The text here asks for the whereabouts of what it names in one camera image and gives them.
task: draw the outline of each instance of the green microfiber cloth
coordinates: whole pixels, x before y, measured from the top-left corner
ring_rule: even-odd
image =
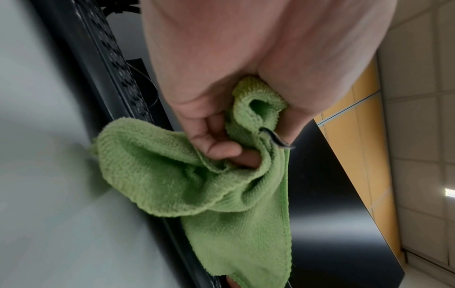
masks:
[[[241,80],[226,115],[230,137],[257,149],[262,164],[239,168],[208,159],[182,132],[122,118],[95,141],[103,177],[139,208],[180,217],[204,268],[242,288],[283,288],[291,272],[289,151],[272,144],[284,100],[255,77]]]

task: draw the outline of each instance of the floor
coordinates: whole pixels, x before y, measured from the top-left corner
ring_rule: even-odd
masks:
[[[405,268],[406,276],[400,288],[452,288],[412,266]]]

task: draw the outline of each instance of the hand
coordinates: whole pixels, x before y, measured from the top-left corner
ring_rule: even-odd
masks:
[[[207,157],[258,167],[257,151],[224,129],[232,89],[245,75],[289,104],[277,134],[292,143],[341,98],[384,37],[396,0],[143,0],[158,83],[190,142]]]

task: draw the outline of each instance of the microfiber cloth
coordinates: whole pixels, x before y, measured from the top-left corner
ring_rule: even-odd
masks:
[[[251,76],[232,94],[226,130],[261,153],[256,170],[208,159],[184,133],[130,118],[107,125],[93,149],[103,177],[140,209],[180,217],[210,274],[228,275],[242,288],[283,288],[291,272],[289,151],[259,129],[274,130],[286,103]]]

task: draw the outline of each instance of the black appliance surface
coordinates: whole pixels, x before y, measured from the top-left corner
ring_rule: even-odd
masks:
[[[51,33],[71,51],[108,120],[142,119],[171,129],[141,60],[129,69],[94,0],[30,0]],[[398,288],[404,276],[317,125],[295,141],[289,163],[294,288]],[[223,287],[192,251],[178,218],[163,219],[197,288]]]

